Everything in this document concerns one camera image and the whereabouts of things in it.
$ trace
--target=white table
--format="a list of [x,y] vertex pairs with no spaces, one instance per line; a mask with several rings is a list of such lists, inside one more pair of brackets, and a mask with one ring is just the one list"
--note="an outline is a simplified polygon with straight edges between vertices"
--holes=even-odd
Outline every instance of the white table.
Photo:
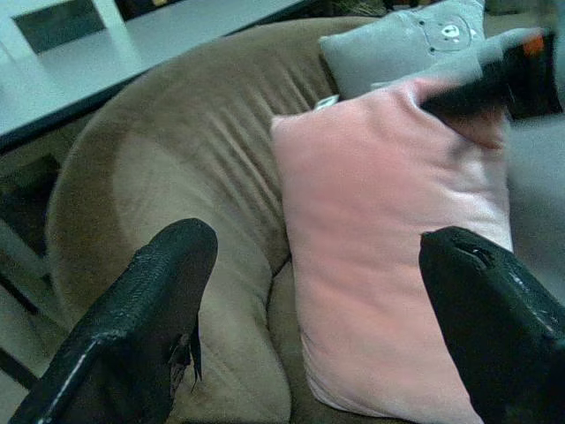
[[0,64],[0,155],[102,104],[202,43],[313,0],[185,0],[40,55]]

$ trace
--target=beige armchair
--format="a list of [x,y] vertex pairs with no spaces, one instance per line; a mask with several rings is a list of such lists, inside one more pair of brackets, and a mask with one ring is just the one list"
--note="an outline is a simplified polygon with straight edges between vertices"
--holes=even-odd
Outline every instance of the beige armchair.
[[302,366],[292,263],[269,126],[336,92],[318,38],[368,19],[255,27],[191,50],[108,102],[80,135],[49,207],[52,276],[70,325],[134,251],[197,217],[219,254],[200,310],[203,381],[170,423],[378,420],[317,402]]

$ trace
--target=fabric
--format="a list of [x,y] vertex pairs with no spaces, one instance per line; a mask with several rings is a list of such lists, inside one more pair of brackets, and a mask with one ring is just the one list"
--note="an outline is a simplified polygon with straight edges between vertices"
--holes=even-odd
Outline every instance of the fabric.
[[308,382],[320,401],[370,416],[480,423],[418,269],[419,234],[469,228],[511,248],[501,112],[457,132],[417,104],[415,79],[274,120]]
[[515,254],[565,305],[565,119],[516,123],[508,133],[510,222]]
[[[464,82],[480,78],[481,65],[501,59],[504,49],[523,42],[528,37],[539,34],[537,28],[516,28],[497,34],[483,42],[476,42],[468,49],[458,51],[453,55],[444,57],[423,71],[407,75],[406,79],[436,78]],[[386,87],[397,81],[379,81],[371,84],[371,89],[376,90]]]
[[353,98],[371,84],[397,80],[484,40],[482,0],[446,0],[320,39],[340,94]]
[[295,308],[292,261],[286,263],[273,280],[269,298],[268,327],[275,349],[289,377],[292,395],[291,424],[406,424],[404,420],[374,418],[347,413],[322,404],[313,396],[306,380],[300,329]]
[[200,309],[203,380],[191,392],[186,375],[169,423],[289,420],[266,318],[290,253],[268,130],[274,114],[335,93],[318,39],[369,21],[273,24],[193,49],[107,103],[64,164],[47,238],[70,324],[169,223],[198,217],[217,233]]

